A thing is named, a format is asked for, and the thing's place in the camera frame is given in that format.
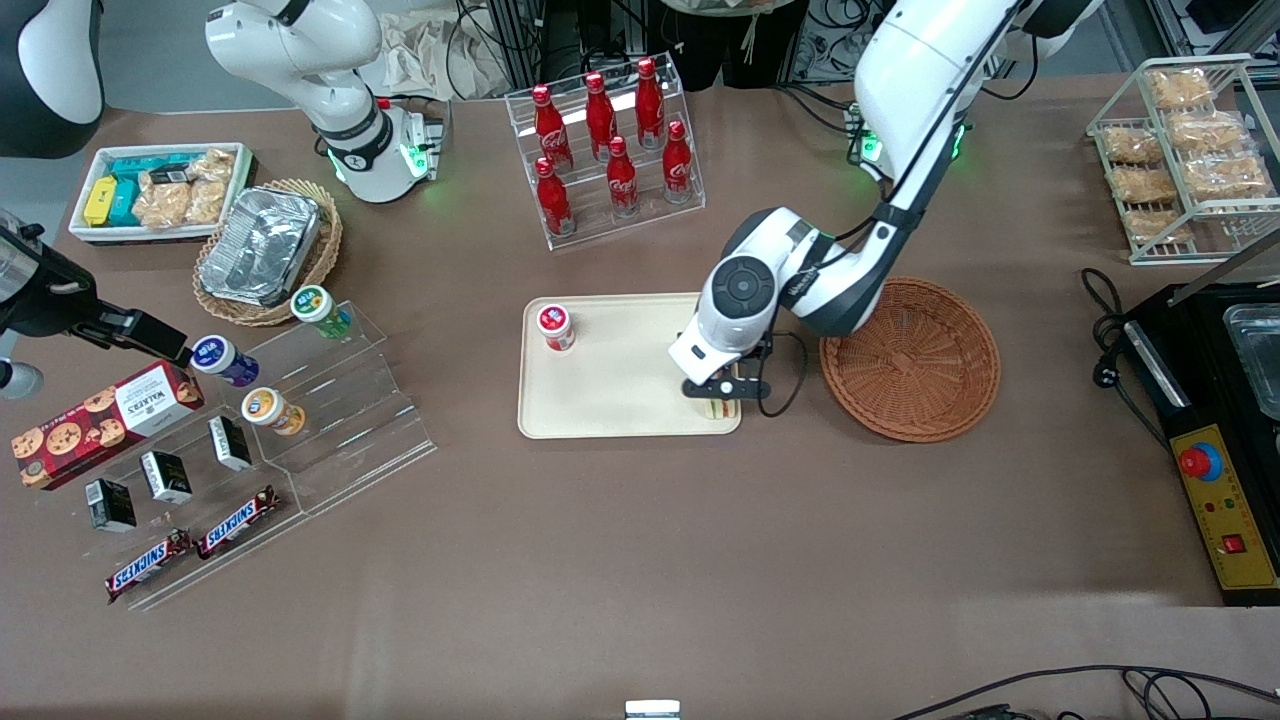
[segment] aluminum foil container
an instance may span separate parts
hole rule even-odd
[[[247,188],[236,197],[218,245],[200,265],[200,284],[214,297],[275,307],[289,300],[317,234],[315,200]]]

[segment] white storage box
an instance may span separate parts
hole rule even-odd
[[[241,142],[196,142],[189,145],[133,145],[128,147],[104,147],[93,154],[90,163],[88,174],[81,186],[79,199],[76,200],[76,209],[72,210],[67,229],[76,237],[91,245],[143,245],[161,242],[189,242],[209,237],[218,223],[207,225],[177,225],[172,228],[147,228],[143,225],[132,227],[92,227],[84,222],[84,205],[88,204],[90,191],[99,178],[108,173],[111,163],[122,158],[147,158],[152,155],[172,155],[174,152],[204,152],[210,147],[225,150],[236,154],[236,164],[232,167],[232,179],[227,183],[227,197],[223,200],[223,211],[218,217],[219,223],[227,218],[236,196],[244,190],[248,182],[250,167],[253,164],[253,152]]]

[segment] yellow box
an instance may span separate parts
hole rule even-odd
[[[111,199],[115,197],[115,176],[97,178],[88,192],[88,202],[84,204],[84,222],[93,225],[105,225],[106,218],[111,214]]]

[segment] red switch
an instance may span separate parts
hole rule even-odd
[[[1222,536],[1222,552],[1228,555],[1244,552],[1244,538],[1240,536]]]
[[[1211,483],[1222,477],[1222,456],[1212,445],[1197,442],[1178,455],[1178,466],[1193,478]]]

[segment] yellow control panel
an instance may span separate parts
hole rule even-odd
[[[1280,587],[1217,425],[1169,441],[1222,589]]]

